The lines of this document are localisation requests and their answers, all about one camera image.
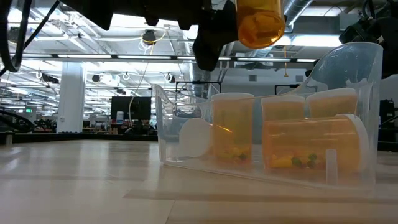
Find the clear plastic container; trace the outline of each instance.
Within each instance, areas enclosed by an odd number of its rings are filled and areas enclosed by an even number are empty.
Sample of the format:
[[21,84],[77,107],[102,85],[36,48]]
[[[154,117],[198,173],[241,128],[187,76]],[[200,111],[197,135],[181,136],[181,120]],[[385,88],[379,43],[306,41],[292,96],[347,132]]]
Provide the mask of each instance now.
[[[306,187],[371,189],[382,51],[364,42],[339,46],[301,86],[279,96],[207,101],[156,86],[160,160]],[[245,162],[236,160],[242,152]]]
[[284,34],[281,0],[236,0],[238,38],[252,49],[268,47]]

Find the ceiling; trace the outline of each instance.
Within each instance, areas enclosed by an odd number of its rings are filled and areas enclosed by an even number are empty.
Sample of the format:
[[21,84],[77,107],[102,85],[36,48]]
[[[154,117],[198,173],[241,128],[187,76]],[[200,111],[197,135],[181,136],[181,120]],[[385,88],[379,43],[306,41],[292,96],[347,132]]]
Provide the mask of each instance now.
[[[224,1],[214,0],[213,7],[222,5]],[[358,18],[355,7],[356,1],[314,1],[304,10],[302,16],[295,22],[292,33],[286,33],[275,46],[269,48],[265,57],[313,58],[322,57],[325,53],[338,45],[336,39],[341,32],[340,14],[350,6],[352,20]],[[28,34],[29,36],[38,26],[47,7],[31,9]],[[9,14],[9,26],[19,26],[21,12],[13,9]],[[142,34],[147,29],[154,29],[157,42],[153,47],[143,44]],[[103,30],[84,18],[77,12],[62,12],[57,9],[46,26],[35,40],[25,50],[25,54],[101,54],[101,55],[192,55],[192,43],[196,37],[197,27],[192,26],[189,31],[180,30],[175,21],[160,20],[157,27],[149,27],[141,17],[115,14],[110,30]],[[311,36],[313,39],[299,40]],[[10,43],[11,52],[15,45]],[[248,49],[240,42],[232,45],[230,52],[223,51],[226,56],[245,55],[258,57],[256,52]],[[62,60],[24,60],[18,73],[6,73],[1,77],[1,106],[12,109],[13,106],[39,105],[39,113],[46,116],[56,114],[60,85],[43,81],[43,74],[50,75],[62,82]],[[111,96],[120,95],[114,88],[100,89],[117,85],[125,90],[127,95],[133,95],[137,89],[137,96],[152,96],[148,90],[152,85],[161,85],[173,90],[175,84],[169,83],[168,74],[174,75],[177,81],[192,81],[191,62],[146,62],[146,61],[104,61],[95,60],[82,62],[87,71],[86,113],[108,114]],[[221,64],[210,73],[207,81],[218,81],[220,72],[225,71],[224,85],[262,85],[262,83],[296,82],[296,75],[303,75],[311,68],[311,64],[290,64],[288,71],[291,79],[284,77],[285,63],[265,63],[263,66],[237,68],[236,62]],[[248,75],[256,74],[256,83],[248,81]],[[99,75],[100,82],[94,82],[93,76]],[[93,105],[88,101],[100,101],[102,105]]]

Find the table surface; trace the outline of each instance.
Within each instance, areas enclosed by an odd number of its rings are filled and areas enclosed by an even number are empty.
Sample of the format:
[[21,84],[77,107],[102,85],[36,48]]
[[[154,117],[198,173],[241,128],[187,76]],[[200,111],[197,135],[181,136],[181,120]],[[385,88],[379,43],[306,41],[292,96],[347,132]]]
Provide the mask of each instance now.
[[0,148],[1,223],[398,223],[398,154],[366,194],[163,166],[156,142]]

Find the desk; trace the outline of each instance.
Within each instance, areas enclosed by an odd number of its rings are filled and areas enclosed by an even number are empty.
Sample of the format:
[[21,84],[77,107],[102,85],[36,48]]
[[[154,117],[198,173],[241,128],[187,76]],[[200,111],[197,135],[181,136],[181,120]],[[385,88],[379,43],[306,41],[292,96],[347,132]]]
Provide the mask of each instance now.
[[398,220],[398,154],[379,152],[373,193],[345,195],[163,166],[157,147],[156,142],[95,140],[0,148],[2,223]]

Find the television screen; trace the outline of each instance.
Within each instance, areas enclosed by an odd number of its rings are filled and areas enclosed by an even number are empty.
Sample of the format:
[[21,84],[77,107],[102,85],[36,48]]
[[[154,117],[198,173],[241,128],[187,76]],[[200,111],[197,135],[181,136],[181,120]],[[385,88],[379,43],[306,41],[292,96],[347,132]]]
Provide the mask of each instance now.
[[[111,102],[111,119],[116,119],[118,111],[124,112],[124,119],[129,119],[131,96],[114,96]],[[131,119],[150,120],[150,97],[134,97],[131,103]]]

